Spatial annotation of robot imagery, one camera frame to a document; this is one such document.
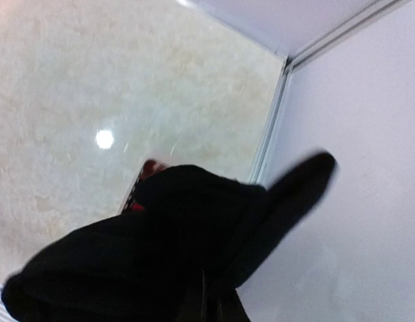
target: white panel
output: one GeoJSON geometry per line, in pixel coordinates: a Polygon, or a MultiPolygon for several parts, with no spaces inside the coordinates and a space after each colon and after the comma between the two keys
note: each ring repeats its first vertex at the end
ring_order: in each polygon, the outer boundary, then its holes
{"type": "Polygon", "coordinates": [[[269,180],[321,146],[321,205],[240,289],[252,322],[415,322],[415,0],[291,77],[269,180]]]}
{"type": "Polygon", "coordinates": [[[284,56],[376,0],[178,0],[193,3],[284,56]]]}

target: phone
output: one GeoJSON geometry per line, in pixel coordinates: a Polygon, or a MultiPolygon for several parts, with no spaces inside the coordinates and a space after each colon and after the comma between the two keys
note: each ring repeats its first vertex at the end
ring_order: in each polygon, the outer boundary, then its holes
{"type": "Polygon", "coordinates": [[[138,204],[135,198],[138,185],[150,176],[160,171],[163,171],[168,167],[169,166],[167,164],[155,159],[148,159],[147,161],[145,161],[145,163],[143,163],[143,166],[139,171],[138,176],[136,177],[136,180],[131,186],[131,189],[129,189],[127,197],[124,199],[125,202],[121,206],[119,214],[122,214],[124,211],[127,210],[142,210],[144,208],[143,205],[138,204]]]}

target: red object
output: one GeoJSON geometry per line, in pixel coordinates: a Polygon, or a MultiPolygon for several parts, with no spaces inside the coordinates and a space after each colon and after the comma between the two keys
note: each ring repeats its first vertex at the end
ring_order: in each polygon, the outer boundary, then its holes
{"type": "Polygon", "coordinates": [[[135,198],[137,186],[139,183],[145,181],[150,176],[163,171],[164,169],[168,168],[169,166],[167,164],[164,164],[160,161],[157,161],[155,159],[148,159],[143,164],[142,169],[140,169],[138,178],[136,179],[136,182],[133,184],[132,190],[130,191],[130,194],[127,197],[126,204],[124,205],[124,208],[122,209],[122,213],[128,209],[134,210],[134,211],[140,211],[145,209],[143,205],[137,203],[137,200],[135,198]]]}

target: marble wall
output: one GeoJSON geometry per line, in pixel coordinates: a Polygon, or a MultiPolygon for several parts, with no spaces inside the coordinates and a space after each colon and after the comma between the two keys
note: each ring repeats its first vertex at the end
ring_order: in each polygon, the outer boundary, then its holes
{"type": "Polygon", "coordinates": [[[0,281],[148,156],[244,180],[281,65],[173,0],[0,0],[0,281]]]}

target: beige marble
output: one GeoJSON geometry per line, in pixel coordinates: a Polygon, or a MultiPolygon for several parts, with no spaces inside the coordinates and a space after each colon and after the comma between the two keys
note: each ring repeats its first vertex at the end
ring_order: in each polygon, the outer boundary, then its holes
{"type": "Polygon", "coordinates": [[[0,281],[148,156],[244,180],[281,64],[173,0],[0,0],[0,281]]]}

